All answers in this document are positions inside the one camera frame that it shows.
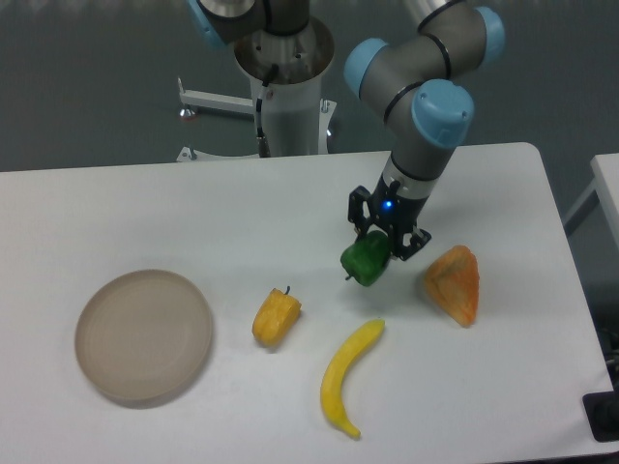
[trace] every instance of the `yellow banana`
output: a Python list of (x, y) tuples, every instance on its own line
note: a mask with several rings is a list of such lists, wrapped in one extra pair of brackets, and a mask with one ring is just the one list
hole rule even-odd
[(361, 432), (346, 415), (346, 409), (341, 400), (341, 384), (348, 367), (374, 344), (384, 328), (384, 320), (374, 319), (357, 329), (335, 353), (322, 379), (320, 387), (322, 411), (331, 424), (355, 440), (361, 437)]

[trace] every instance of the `plate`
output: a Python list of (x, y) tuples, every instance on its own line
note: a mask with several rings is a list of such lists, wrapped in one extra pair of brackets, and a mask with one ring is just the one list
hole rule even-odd
[(112, 280), (88, 302), (75, 331), (77, 362), (111, 399), (157, 400), (196, 377), (212, 329), (211, 310), (189, 280), (138, 271)]

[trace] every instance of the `metal stand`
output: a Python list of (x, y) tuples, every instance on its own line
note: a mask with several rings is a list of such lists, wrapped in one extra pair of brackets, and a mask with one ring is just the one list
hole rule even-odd
[[(183, 82), (181, 78), (178, 78), (178, 96), (179, 100), (183, 104), (183, 108), (181, 109), (179, 116), (186, 121), (189, 121), (196, 116), (195, 110), (197, 108), (205, 108), (210, 110), (217, 111), (225, 111), (227, 113), (231, 113), (235, 116), (249, 116), (253, 117), (254, 108), (253, 101), (250, 99), (241, 99), (238, 97), (229, 97), (228, 95), (220, 95), (220, 94), (209, 94), (207, 92), (197, 92), (195, 90), (185, 90), (183, 88)], [(329, 149), (327, 147), (327, 139), (332, 136), (329, 125), (331, 123), (331, 118), (333, 117), (334, 112), (336, 111), (336, 107), (338, 104), (335, 101), (330, 100), (321, 100), (320, 101), (320, 117), (319, 117), (319, 127), (318, 127), (318, 153), (317, 155), (327, 155), (329, 153)], [(197, 153), (197, 157), (192, 159), (190, 156), (190, 148), (186, 147), (181, 150), (181, 153), (178, 157), (178, 161), (189, 161), (189, 160), (211, 160), (213, 158), (257, 158), (256, 156), (249, 157), (218, 157), (216, 155), (208, 155), (202, 154), (202, 152)]]

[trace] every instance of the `black cable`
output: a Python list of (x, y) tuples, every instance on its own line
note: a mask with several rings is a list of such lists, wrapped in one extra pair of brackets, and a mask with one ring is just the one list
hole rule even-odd
[(275, 80), (280, 72), (280, 67), (276, 64), (271, 65), (271, 69), (265, 75), (262, 81), (262, 90), (255, 100), (255, 115), (256, 115), (256, 135), (260, 138), (264, 137), (264, 129), (262, 129), (262, 94), (271, 82)]

